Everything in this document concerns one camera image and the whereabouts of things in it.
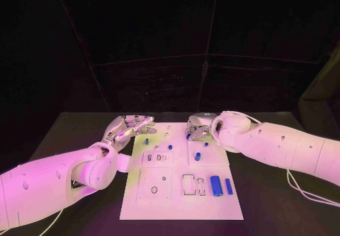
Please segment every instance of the robotic hand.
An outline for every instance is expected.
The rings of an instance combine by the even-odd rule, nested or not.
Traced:
[[[32,161],[0,175],[0,231],[33,223],[104,189],[118,170],[118,151],[133,136],[154,134],[153,117],[123,116],[90,148]]]
[[[340,186],[340,142],[250,117],[257,122],[252,123],[248,117],[231,111],[219,116],[192,115],[186,128],[189,140],[212,135],[229,152],[241,152],[267,165],[287,169],[288,174],[296,170]]]

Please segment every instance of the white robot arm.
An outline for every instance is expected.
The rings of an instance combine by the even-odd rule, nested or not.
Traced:
[[[340,142],[252,118],[255,124],[248,117],[231,111],[219,116],[192,115],[188,139],[212,134],[218,145],[229,152],[241,152],[267,165],[304,172],[340,186]]]
[[[91,147],[32,161],[0,175],[0,230],[31,224],[104,189],[130,138],[156,133],[153,117],[117,117]]]

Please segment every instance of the dark table surface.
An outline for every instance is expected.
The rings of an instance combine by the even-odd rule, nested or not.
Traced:
[[[113,119],[127,113],[62,113],[31,160],[87,148],[98,142]],[[186,122],[192,113],[141,113],[156,122]],[[288,112],[248,113],[262,122],[303,130]],[[131,154],[133,140],[121,151]],[[127,173],[117,172],[107,189],[69,206],[45,236],[339,236],[340,208],[310,201],[287,183],[287,171],[241,153],[229,153],[231,171],[245,220],[120,220]],[[340,202],[340,187],[293,172],[306,191]],[[6,236],[38,236],[56,214],[10,229]]]

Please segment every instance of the white cable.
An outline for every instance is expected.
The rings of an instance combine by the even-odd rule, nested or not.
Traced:
[[[45,232],[48,231],[48,229],[51,228],[51,226],[54,225],[54,223],[55,223],[55,221],[58,220],[58,218],[59,218],[59,215],[61,215],[61,213],[62,213],[62,210],[61,210],[61,212],[59,212],[59,214],[58,214],[58,216],[56,216],[56,218],[55,218],[55,220],[54,220],[54,222],[52,222],[52,224],[49,225],[49,227],[45,229],[45,231],[42,232],[42,234],[39,235],[39,236],[42,236],[43,234],[45,234]]]
[[[290,181],[290,176],[291,176],[291,178],[293,178],[293,181],[294,181],[294,183],[296,183],[296,185],[297,185],[297,187],[294,187],[293,186],[293,184],[291,184],[291,181]],[[319,203],[324,203],[324,204],[329,204],[329,205],[333,205],[333,206],[337,206],[337,207],[340,207],[340,203],[337,203],[337,202],[333,202],[332,200],[329,200],[329,199],[326,199],[326,198],[323,198],[323,197],[320,197],[320,196],[317,196],[316,194],[313,194],[313,193],[310,193],[310,192],[307,192],[307,191],[304,191],[304,190],[301,190],[301,188],[300,188],[300,185],[298,185],[298,183],[297,183],[297,181],[296,181],[296,179],[294,179],[294,176],[293,176],[293,173],[290,172],[290,170],[287,169],[287,180],[288,180],[288,184],[290,184],[290,186],[296,189],[296,190],[298,190],[300,191],[300,193],[310,199],[310,200],[313,200],[313,201],[316,201],[316,202],[319,202]],[[317,198],[320,198],[320,199],[323,199],[323,201],[322,200],[317,200],[317,199],[313,199],[313,198],[310,198],[306,194],[309,194],[309,195],[311,195],[313,197],[317,197]]]
[[[247,116],[247,117],[251,118],[258,124],[261,124],[261,122],[260,122],[255,118],[252,118],[251,116],[248,116],[248,115],[244,114],[242,112],[232,112],[232,111],[228,111],[228,113],[235,113],[235,114],[238,114],[238,115]]]
[[[5,231],[0,233],[0,235],[2,235],[2,234],[5,234],[7,231],[9,231],[9,229],[7,229],[7,230],[5,230]]]

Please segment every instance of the white board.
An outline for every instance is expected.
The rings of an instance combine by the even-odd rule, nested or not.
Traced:
[[[157,134],[134,140],[120,219],[242,220],[225,150],[215,141],[188,141],[186,123],[156,123],[154,128]],[[195,160],[198,152],[201,161]],[[213,196],[211,176],[219,176],[224,196]]]

